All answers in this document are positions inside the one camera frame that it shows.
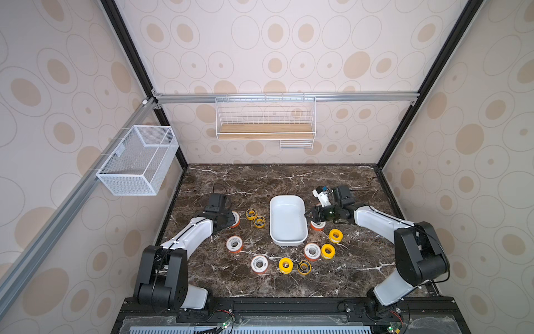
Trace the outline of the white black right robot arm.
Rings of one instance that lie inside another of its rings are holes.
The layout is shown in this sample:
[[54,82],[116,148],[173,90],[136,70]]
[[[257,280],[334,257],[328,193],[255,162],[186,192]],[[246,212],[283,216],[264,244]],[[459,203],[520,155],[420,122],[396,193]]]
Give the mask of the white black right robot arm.
[[450,262],[437,233],[428,222],[413,223],[385,214],[356,200],[348,186],[319,186],[313,195],[320,205],[307,213],[314,223],[355,224],[392,242],[395,270],[367,293],[368,311],[394,306],[428,281],[450,274]]

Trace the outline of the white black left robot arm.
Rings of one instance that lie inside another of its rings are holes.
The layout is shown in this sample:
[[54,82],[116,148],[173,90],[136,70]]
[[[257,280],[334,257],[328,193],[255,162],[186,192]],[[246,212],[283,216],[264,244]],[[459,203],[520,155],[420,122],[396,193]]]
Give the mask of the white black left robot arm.
[[236,225],[227,204],[228,195],[212,193],[204,210],[173,238],[142,253],[133,297],[154,310],[202,310],[207,306],[207,289],[189,283],[188,261],[204,240]]

